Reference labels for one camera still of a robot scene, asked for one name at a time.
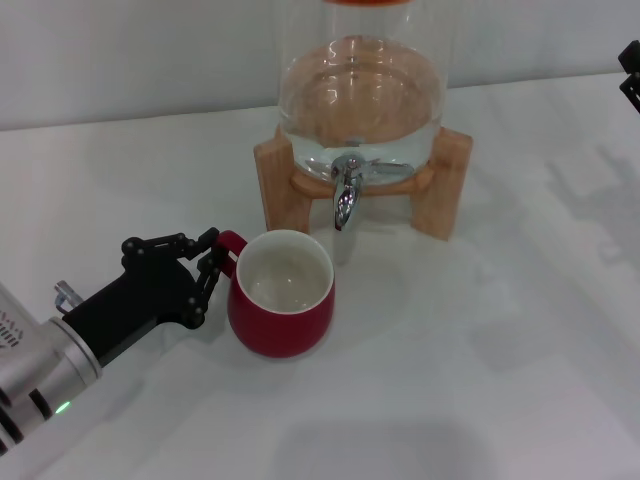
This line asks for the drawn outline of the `red cup white inside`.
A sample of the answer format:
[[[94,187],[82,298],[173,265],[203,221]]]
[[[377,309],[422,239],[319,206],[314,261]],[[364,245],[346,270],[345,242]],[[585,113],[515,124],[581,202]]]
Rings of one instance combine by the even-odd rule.
[[[251,351],[290,358],[312,349],[334,313],[333,262],[322,245],[295,230],[273,230],[246,241],[222,232],[216,245],[230,279],[227,314],[233,332]]]

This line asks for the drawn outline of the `wooden dispenser stand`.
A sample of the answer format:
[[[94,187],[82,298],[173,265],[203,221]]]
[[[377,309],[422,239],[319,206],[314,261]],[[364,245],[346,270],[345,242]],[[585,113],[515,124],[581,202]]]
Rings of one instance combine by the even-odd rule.
[[[411,227],[431,237],[448,240],[454,230],[459,201],[473,148],[473,139],[442,128],[436,135],[426,165],[408,178],[386,185],[365,183],[363,197],[407,195]],[[312,203],[332,199],[335,183],[312,176],[296,165],[291,142],[281,132],[254,147],[266,228],[310,231]]]

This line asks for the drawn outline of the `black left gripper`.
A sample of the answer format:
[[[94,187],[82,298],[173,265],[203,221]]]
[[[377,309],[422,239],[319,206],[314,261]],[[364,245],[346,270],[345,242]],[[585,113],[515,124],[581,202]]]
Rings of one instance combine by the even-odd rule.
[[[220,275],[230,274],[234,265],[230,251],[216,245],[219,234],[211,227],[197,239],[178,233],[125,240],[123,259],[172,259],[129,265],[118,279],[63,315],[62,320],[102,367],[158,325],[176,323],[190,330],[201,327]],[[175,259],[196,257],[199,275],[195,281]]]

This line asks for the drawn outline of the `chrome dispenser faucet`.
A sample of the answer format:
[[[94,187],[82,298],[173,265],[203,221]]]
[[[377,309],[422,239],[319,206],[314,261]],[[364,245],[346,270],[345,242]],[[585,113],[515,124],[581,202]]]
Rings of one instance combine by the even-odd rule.
[[[331,178],[335,183],[333,221],[336,231],[348,229],[364,192],[366,180],[371,176],[405,179],[414,173],[409,164],[366,160],[356,152],[345,153],[331,164]]]

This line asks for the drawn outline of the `glass water dispenser jar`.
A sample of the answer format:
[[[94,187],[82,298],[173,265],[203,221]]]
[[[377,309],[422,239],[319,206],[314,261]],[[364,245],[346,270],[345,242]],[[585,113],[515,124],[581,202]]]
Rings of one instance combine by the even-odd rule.
[[[464,0],[276,0],[279,126],[305,172],[354,154],[376,183],[422,168]]]

